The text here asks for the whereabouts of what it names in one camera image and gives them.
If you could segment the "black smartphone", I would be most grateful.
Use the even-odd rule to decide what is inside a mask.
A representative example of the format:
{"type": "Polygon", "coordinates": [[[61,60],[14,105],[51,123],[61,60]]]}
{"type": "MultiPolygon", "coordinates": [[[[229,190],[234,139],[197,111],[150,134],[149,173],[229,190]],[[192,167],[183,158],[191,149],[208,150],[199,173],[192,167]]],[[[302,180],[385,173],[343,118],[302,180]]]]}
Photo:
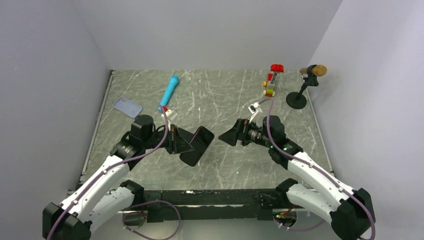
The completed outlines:
{"type": "Polygon", "coordinates": [[[195,133],[191,133],[182,128],[179,129],[179,132],[183,139],[194,147],[191,151],[181,153],[179,158],[188,166],[195,167],[212,143],[215,135],[204,126],[199,126],[195,133]]]}

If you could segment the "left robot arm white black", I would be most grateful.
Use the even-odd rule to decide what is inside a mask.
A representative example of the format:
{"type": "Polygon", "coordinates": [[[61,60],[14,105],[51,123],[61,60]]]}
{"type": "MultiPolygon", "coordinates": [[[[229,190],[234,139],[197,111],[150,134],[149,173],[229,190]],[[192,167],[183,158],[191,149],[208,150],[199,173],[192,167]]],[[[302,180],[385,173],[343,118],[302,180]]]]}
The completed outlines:
{"type": "Polygon", "coordinates": [[[115,144],[98,170],[60,204],[49,203],[42,212],[42,236],[46,240],[88,240],[105,221],[120,210],[139,209],[145,200],[144,188],[131,180],[114,192],[112,186],[146,156],[158,149],[179,155],[194,167],[207,145],[202,143],[206,128],[194,133],[172,124],[167,113],[165,123],[156,126],[150,115],[139,115],[121,140],[115,144]]]}

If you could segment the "lilac phone case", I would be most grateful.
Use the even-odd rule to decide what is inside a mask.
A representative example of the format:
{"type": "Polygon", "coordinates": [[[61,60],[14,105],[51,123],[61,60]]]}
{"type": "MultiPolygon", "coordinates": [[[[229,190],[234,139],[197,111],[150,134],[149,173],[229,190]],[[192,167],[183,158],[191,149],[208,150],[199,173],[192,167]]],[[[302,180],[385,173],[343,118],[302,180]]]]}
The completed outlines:
{"type": "Polygon", "coordinates": [[[143,110],[142,106],[125,97],[117,99],[113,107],[130,118],[136,118],[143,110]]]}

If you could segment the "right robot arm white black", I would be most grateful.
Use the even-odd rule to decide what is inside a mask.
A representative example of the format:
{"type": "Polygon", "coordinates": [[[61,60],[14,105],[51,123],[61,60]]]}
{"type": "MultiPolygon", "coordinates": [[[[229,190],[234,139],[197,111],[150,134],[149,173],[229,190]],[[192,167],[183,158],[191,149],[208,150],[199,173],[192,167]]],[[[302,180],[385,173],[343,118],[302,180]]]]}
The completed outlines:
{"type": "Polygon", "coordinates": [[[288,178],[276,188],[276,203],[282,208],[291,204],[319,216],[341,240],[360,240],[371,230],[375,238],[375,213],[371,195],[364,188],[354,189],[329,174],[285,133],[285,126],[276,115],[264,117],[262,126],[248,119],[237,119],[234,126],[221,134],[219,140],[230,146],[255,143],[268,148],[271,159],[303,180],[288,178]]]}

